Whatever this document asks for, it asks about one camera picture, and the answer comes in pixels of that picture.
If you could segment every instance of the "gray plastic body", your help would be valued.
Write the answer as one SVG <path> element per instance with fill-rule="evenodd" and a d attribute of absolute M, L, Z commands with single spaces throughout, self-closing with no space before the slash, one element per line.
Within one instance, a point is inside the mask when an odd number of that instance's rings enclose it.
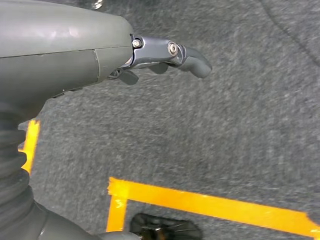
<path fill-rule="evenodd" d="M 0 239 L 108 239 L 34 201 L 29 174 L 21 169 L 26 156 L 18 152 L 26 133 L 17 128 L 49 98 L 98 83 L 127 62 L 133 54 L 131 26 L 77 7 L 0 0 L 0 29 Z"/>
<path fill-rule="evenodd" d="M 32 0 L 0 0 L 0 103 L 22 122 L 47 99 L 106 79 L 133 54 L 120 16 Z"/>

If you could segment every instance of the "yellow tape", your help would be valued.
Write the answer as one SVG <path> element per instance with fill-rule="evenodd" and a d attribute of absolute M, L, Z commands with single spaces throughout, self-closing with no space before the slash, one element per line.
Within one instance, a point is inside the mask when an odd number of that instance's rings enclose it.
<path fill-rule="evenodd" d="M 37 148 L 38 137 L 40 132 L 40 121 L 31 120 L 29 122 L 26 130 L 26 141 L 23 149 L 19 149 L 20 152 L 23 152 L 26 155 L 26 162 L 22 166 L 23 169 L 31 174 L 35 150 Z"/>
<path fill-rule="evenodd" d="M 116 197 L 113 201 L 116 201 L 117 198 L 133 200 L 315 239 L 320 238 L 320 226 L 300 211 L 118 180 L 113 177 L 109 179 L 109 194 L 112 195 L 112 199 Z M 116 205 L 115 202 L 112 204 L 112 200 L 111 203 L 109 211 L 112 214 L 109 216 L 107 230 L 122 229 L 127 206 Z"/>
<path fill-rule="evenodd" d="M 109 209 L 106 232 L 123 231 L 126 217 L 127 199 L 117 196 L 112 196 L 110 207 Z"/>

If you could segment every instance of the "gray carpet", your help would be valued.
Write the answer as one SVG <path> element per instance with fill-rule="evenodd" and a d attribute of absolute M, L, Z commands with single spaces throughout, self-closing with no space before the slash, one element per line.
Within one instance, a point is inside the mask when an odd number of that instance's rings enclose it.
<path fill-rule="evenodd" d="M 91 232 L 106 228 L 110 176 L 316 213 L 319 1 L 109 0 L 101 11 L 198 48 L 213 71 L 140 70 L 134 86 L 49 100 L 38 116 L 36 200 Z M 138 212 L 190 219 L 206 240 L 309 239 L 136 202 L 127 220 Z"/>

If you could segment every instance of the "yellow line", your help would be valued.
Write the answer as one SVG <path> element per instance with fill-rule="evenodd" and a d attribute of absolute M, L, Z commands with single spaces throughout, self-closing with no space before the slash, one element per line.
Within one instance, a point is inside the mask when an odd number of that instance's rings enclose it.
<path fill-rule="evenodd" d="M 32 169 L 39 131 L 40 121 L 29 121 L 28 129 L 26 130 L 26 141 L 24 142 L 23 148 L 19 150 L 20 152 L 24 152 L 26 155 L 26 162 L 22 166 L 22 168 L 27 171 L 29 174 L 31 174 Z"/>
<path fill-rule="evenodd" d="M 127 199 L 116 196 L 111 197 L 106 232 L 123 231 L 126 216 Z"/>
<path fill-rule="evenodd" d="M 312 238 L 320 237 L 320 227 L 304 212 L 231 200 L 222 197 L 118 180 L 111 177 L 109 194 L 120 199 L 152 204 L 209 217 L 225 219 L 257 227 L 269 228 Z M 109 222 L 122 225 L 123 221 L 109 218 Z"/>

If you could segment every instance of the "bolt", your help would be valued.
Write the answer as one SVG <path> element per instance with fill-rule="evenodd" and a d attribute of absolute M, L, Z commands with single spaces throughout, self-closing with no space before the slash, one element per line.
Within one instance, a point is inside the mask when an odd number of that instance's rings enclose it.
<path fill-rule="evenodd" d="M 140 48 L 143 45 L 143 43 L 139 39 L 134 39 L 132 41 L 132 46 L 135 49 Z"/>
<path fill-rule="evenodd" d="M 168 50 L 171 55 L 176 56 L 178 53 L 178 46 L 177 46 L 174 42 L 171 41 L 168 44 Z"/>

